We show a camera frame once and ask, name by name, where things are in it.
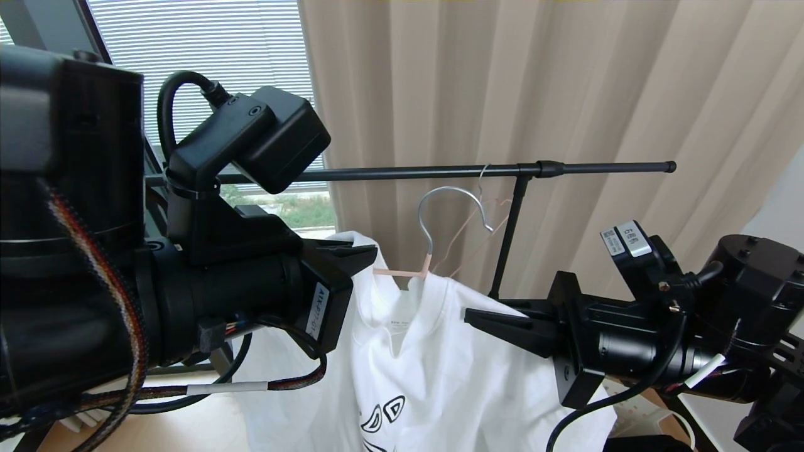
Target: horizontal black bar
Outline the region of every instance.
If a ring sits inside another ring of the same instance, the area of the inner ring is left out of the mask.
[[[337,170],[305,171],[296,182],[335,182],[348,180],[391,180],[391,179],[449,179],[476,178],[483,171],[483,177],[552,177],[562,174],[588,173],[641,173],[675,171],[675,162],[647,163],[560,163],[536,162],[515,165],[466,165],[466,166],[398,166],[386,168],[344,168]],[[220,182],[253,183],[240,173],[221,173]],[[147,175],[149,187],[161,187],[165,180],[161,175]]]

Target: white wall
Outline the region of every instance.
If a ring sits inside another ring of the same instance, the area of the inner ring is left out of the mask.
[[[804,147],[782,173],[762,209],[741,233],[767,237],[804,252]],[[792,332],[804,337],[804,318],[799,318]],[[750,405],[687,395],[682,396],[682,400],[716,446],[727,452],[745,451],[732,437]]]

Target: cable connector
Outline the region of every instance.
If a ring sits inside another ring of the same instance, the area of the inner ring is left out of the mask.
[[[218,109],[232,97],[218,80],[213,80],[208,88],[202,88],[201,94],[213,109]]]

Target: silver hook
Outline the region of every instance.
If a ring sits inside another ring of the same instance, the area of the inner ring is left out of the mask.
[[[489,222],[486,219],[486,211],[483,209],[483,204],[480,202],[480,199],[478,199],[477,196],[472,194],[471,191],[468,191],[465,188],[453,187],[451,185],[445,185],[443,187],[433,188],[432,190],[428,191],[424,196],[422,196],[421,201],[419,201],[419,227],[421,228],[421,231],[425,234],[425,237],[427,238],[427,254],[429,254],[430,256],[433,255],[433,236],[430,235],[430,231],[427,230],[425,222],[421,219],[421,212],[422,208],[425,206],[425,201],[430,195],[444,190],[460,191],[464,195],[469,196],[474,201],[474,203],[478,205],[478,209],[480,209],[480,217],[483,220],[483,227],[486,228],[488,232],[494,232],[494,228],[492,228],[489,225]]]
[[[480,193],[480,199],[483,199],[483,185],[481,184],[481,182],[483,182],[483,173],[486,172],[486,168],[488,168],[489,165],[491,165],[491,163],[487,163],[483,169],[480,170],[480,177],[478,177],[478,193]]]

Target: white t-shirt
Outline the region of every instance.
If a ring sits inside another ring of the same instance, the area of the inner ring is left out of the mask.
[[[356,232],[331,238],[375,244]],[[379,253],[375,267],[385,268]],[[544,450],[572,411],[559,404],[552,361],[463,322],[467,307],[519,312],[435,274],[413,278],[406,291],[371,268],[353,282],[320,382],[237,394],[252,450]],[[301,375],[316,365],[284,333],[258,331],[235,380]],[[599,388],[593,400],[604,396]],[[611,408],[582,417],[556,451],[602,450],[614,420]]]

